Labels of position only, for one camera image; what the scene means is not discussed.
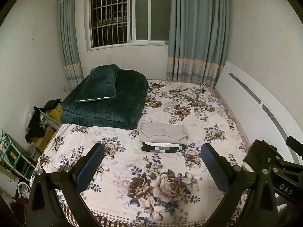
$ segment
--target blue-gray curtain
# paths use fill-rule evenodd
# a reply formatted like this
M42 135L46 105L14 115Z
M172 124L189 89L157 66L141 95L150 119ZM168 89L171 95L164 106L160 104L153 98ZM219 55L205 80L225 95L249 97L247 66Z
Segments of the blue-gray curtain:
M83 80L79 58L76 25L75 0L59 0L59 32L64 57L64 71L73 90Z
M172 0L167 80L216 84L226 60L229 0Z

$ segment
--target window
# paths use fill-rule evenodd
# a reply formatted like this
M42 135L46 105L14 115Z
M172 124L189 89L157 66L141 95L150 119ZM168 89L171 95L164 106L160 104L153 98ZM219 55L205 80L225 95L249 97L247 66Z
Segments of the window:
M164 44L171 0L90 0L91 47Z

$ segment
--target floral bedsheet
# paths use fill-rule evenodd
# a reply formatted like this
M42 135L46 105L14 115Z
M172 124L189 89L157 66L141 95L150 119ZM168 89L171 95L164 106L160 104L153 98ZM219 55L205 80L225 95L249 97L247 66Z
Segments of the floral bedsheet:
M236 125L205 86L159 80L149 80L140 121L185 125L187 149L173 154L144 152L137 129L64 124L35 172L39 168L61 171L74 165L99 142L105 147L105 158L81 196L103 225L107 220L124 226L202 226L224 194L199 157L200 148L210 142L232 165L244 167L246 152ZM66 208L62 192L57 195Z

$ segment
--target headboard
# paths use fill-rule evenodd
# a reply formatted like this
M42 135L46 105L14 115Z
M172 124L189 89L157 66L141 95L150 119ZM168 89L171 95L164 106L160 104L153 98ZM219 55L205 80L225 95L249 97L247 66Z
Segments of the headboard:
M248 140L264 140L278 149L284 160L303 165L286 145L288 136L303 143L303 132L284 106L260 83L226 61L216 90L230 107Z

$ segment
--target white window frame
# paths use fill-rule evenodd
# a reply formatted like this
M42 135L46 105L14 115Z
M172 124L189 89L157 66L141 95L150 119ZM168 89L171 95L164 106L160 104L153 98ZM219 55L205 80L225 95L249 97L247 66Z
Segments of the white window frame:
M136 40L136 0L132 0L132 18L130 18L130 0L127 0L127 40L126 44L113 44L99 47L92 47L92 30L91 30L91 0L84 0L84 26L87 51L98 50L112 47L134 46L134 45L165 45L165 41L151 40L151 0L148 0L148 40ZM130 21L132 20L132 41L130 41Z

